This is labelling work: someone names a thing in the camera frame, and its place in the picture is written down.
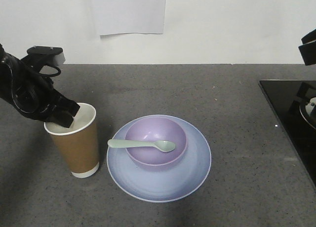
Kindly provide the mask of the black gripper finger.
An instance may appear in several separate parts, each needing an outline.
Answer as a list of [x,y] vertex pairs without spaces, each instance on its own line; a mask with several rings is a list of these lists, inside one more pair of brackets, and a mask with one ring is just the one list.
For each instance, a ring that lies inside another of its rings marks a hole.
[[306,44],[306,43],[314,41],[315,39],[316,39],[316,29],[312,30],[311,32],[303,36],[301,41],[302,41],[302,44]]
[[302,44],[298,48],[303,58],[304,64],[306,66],[316,64],[316,41],[315,40]]

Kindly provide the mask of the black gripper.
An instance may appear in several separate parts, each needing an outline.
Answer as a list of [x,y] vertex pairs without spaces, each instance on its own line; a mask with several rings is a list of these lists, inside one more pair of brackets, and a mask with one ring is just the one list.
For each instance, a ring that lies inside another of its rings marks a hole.
[[15,56],[4,54],[4,100],[24,117],[70,128],[80,105],[53,87],[59,67],[44,66],[39,73]]

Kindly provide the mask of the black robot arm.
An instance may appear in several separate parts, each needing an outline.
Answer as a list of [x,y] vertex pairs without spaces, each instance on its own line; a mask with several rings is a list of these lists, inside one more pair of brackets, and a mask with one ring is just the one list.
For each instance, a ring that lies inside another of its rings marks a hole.
[[64,52],[60,47],[33,46],[22,59],[1,48],[1,99],[26,118],[69,128],[80,106],[58,92],[52,80],[61,74],[59,67],[64,62]]

